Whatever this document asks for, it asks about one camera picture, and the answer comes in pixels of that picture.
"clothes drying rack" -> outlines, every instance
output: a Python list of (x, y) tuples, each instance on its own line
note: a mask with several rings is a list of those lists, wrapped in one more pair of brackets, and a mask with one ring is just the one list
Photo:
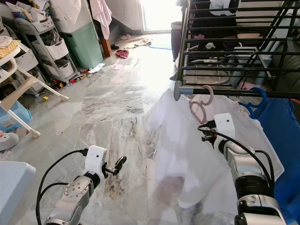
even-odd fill
[[(256, 7), (262, 3), (277, 2), (276, 7)], [(207, 89), (203, 89), (200, 86), (211, 85), (214, 88), (215, 95), (225, 96), (251, 96), (261, 97), (261, 94), (253, 90), (239, 90), (237, 85), (240, 82), (245, 82), (250, 77), (262, 78), (269, 81), (272, 85), (272, 91), (267, 91), (267, 96), (270, 98), (300, 98), (300, 92), (277, 92), (274, 91), (278, 78), (282, 72), (300, 72), (300, 69), (282, 68), (287, 55), (300, 55), (300, 52), (296, 52), (293, 48), (293, 42), (299, 42), (300, 38), (292, 37), (292, 33), (295, 29), (299, 29), (300, 26), (295, 25), (296, 19), (300, 18), (297, 15), (298, 9), (300, 9), (299, 1), (286, 0), (279, 6), (280, 1), (272, 0), (240, 0), (240, 6), (230, 8), (228, 10), (237, 10), (235, 14), (236, 24), (231, 26), (218, 26), (218, 22), (221, 20), (232, 19), (232, 16), (214, 16), (211, 14), (209, 17), (195, 18), (197, 13), (213, 12), (213, 11), (226, 11), (226, 8), (222, 9), (209, 9), (197, 8), (201, 4), (208, 4), (209, 0), (187, 0), (183, 3), (182, 12), (182, 34), (179, 54), (179, 64), (176, 73), (176, 82), (174, 88), (174, 98), (178, 100), (181, 94), (209, 94)], [(253, 4), (254, 7), (243, 7), (243, 4)], [(268, 15), (260, 15), (260, 12), (269, 12)], [(239, 16), (241, 12), (253, 12), (251, 15)], [(202, 25), (201, 27), (195, 27), (197, 22), (203, 21), (203, 19), (214, 21), (213, 26), (208, 27)], [(283, 24), (283, 20), (288, 19), (288, 24)], [(236, 29), (236, 34), (249, 34), (260, 33), (262, 38), (203, 38), (192, 39), (192, 32), (208, 30), (218, 30), (223, 32), (224, 30)], [(278, 38), (274, 36), (276, 31), (286, 31), (286, 37)], [(222, 42), (222, 43), (239, 43), (244, 46), (246, 43), (256, 44), (256, 47), (238, 47), (225, 48), (222, 50), (217, 49), (204, 49), (198, 50), (197, 48), (191, 48), (191, 45), (198, 45), (202, 42)], [(283, 44), (283, 51), (276, 52), (274, 45)], [(280, 63), (277, 68), (269, 67), (266, 63), (265, 56), (268, 55), (271, 58), (274, 55), (280, 55)], [(197, 61), (199, 58), (218, 59), (224, 60), (222, 62), (205, 62)], [(203, 71), (230, 71), (230, 74), (204, 74)], [(224, 84), (211, 84), (211, 83), (193, 83), (187, 82), (187, 77), (230, 77), (230, 79), (237, 79), (237, 83), (232, 85), (231, 83)]]

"slipper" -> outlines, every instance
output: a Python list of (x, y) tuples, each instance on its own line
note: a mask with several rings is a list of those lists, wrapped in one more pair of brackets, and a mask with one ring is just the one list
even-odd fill
[(118, 50), (118, 49), (119, 49), (119, 46), (117, 46), (117, 45), (111, 45), (111, 49), (113, 49), (113, 50)]

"white chair leg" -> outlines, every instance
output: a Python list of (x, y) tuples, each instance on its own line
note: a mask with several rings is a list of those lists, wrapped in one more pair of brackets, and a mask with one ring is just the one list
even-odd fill
[[(28, 77), (31, 77), (31, 76), (32, 76), (31, 74), (29, 74), (28, 72), (26, 72), (25, 70), (23, 70), (22, 68), (20, 68), (19, 66), (18, 66), (18, 70), (19, 70), (21, 73), (23, 73), (23, 74), (25, 74), (26, 76), (28, 76)], [(47, 84), (44, 84), (44, 83), (41, 82), (41, 81), (39, 81), (38, 83), (39, 83), (40, 85), (42, 85), (44, 88), (46, 88), (46, 89), (48, 89), (49, 91), (51, 91), (54, 95), (60, 97), (61, 100), (67, 101), (67, 100), (69, 99), (69, 97), (64, 96), (64, 95), (61, 95), (61, 94), (58, 93), (57, 91), (55, 91), (55, 90), (53, 90), (52, 88), (50, 88)]]
[(18, 117), (13, 111), (8, 110), (7, 113), (11, 115), (16, 121), (18, 121), (23, 127), (25, 127), (34, 138), (38, 138), (41, 136), (41, 133), (32, 129), (27, 123), (25, 123), (20, 117)]

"pink towel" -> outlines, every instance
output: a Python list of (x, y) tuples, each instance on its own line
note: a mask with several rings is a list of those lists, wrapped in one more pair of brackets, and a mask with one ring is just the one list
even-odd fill
[(129, 51), (128, 50), (118, 50), (116, 52), (116, 55), (119, 56), (120, 58), (127, 59), (128, 55), (129, 55)]

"pink hanger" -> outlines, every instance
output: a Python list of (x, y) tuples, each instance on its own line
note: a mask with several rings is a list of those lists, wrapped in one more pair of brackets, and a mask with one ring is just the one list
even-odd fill
[[(205, 112), (205, 109), (204, 109), (203, 106), (204, 106), (204, 105), (210, 105), (211, 102), (212, 102), (212, 100), (214, 99), (214, 91), (213, 91), (213, 89), (212, 89), (210, 86), (204, 85), (202, 88), (208, 89), (208, 90), (210, 91), (210, 98), (209, 98), (209, 100), (208, 100), (207, 102), (203, 102), (203, 100), (201, 100), (200, 102), (191, 100), (191, 101), (189, 102), (189, 109), (191, 110), (191, 113), (195, 116), (195, 118), (198, 120), (198, 122), (199, 122), (200, 124), (207, 123), (206, 112)], [(201, 108), (202, 113), (203, 113), (203, 120), (200, 119), (200, 118), (197, 116), (196, 112), (193, 111), (192, 107), (193, 107), (194, 104), (198, 105), (198, 106)]]

